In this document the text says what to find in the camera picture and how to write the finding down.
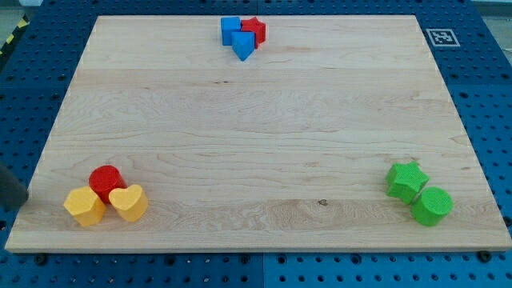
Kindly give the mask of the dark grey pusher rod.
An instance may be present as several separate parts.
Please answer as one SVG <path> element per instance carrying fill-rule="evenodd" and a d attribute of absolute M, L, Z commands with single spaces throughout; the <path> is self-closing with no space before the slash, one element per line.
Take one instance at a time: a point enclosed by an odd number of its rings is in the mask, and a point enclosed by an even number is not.
<path fill-rule="evenodd" d="M 27 188 L 1 163 L 1 207 L 6 210 L 19 210 L 28 200 Z"/>

